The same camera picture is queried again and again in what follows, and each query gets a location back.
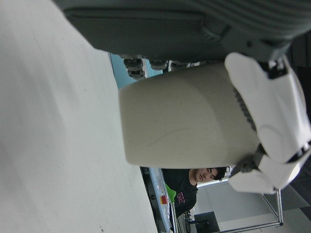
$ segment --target man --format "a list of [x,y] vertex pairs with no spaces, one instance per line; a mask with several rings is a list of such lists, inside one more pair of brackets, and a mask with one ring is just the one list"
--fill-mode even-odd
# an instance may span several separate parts
[[176,217],[189,211],[196,203],[197,183],[221,180],[225,176],[226,167],[199,169],[162,169],[167,186],[176,191]]

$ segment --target orange object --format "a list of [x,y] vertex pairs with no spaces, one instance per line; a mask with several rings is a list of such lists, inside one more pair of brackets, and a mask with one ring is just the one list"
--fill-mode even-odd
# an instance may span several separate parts
[[167,204],[168,203],[168,198],[166,195],[163,195],[160,197],[160,201],[161,201],[161,204]]

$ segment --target black t-shirt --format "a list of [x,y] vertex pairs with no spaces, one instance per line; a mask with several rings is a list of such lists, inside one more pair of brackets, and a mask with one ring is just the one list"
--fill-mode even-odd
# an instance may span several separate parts
[[192,209],[196,203],[198,189],[190,183],[189,171],[190,169],[162,169],[165,183],[176,191],[174,200],[177,217]]

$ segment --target green object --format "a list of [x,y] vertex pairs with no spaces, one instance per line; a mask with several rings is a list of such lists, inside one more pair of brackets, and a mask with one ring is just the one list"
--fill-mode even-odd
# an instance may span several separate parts
[[167,190],[167,193],[169,195],[170,201],[174,202],[174,198],[176,196],[176,191],[170,189],[170,187],[168,187],[167,184],[165,184],[165,186],[166,186],[166,190]]

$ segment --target metal frame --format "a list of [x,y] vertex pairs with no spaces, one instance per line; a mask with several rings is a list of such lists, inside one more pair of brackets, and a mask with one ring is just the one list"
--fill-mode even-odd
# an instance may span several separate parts
[[273,206],[268,201],[268,199],[265,197],[265,195],[263,193],[261,195],[262,195],[263,199],[265,200],[266,204],[272,210],[272,213],[273,213],[274,217],[276,218],[275,222],[252,225],[252,226],[248,226],[248,227],[235,228],[235,229],[231,229],[231,230],[220,231],[219,233],[237,233],[237,232],[245,232],[245,231],[255,230],[255,229],[260,229],[260,228],[266,228],[266,227],[282,226],[283,225],[283,210],[282,210],[281,190],[278,190],[276,192],[277,211],[273,208]]

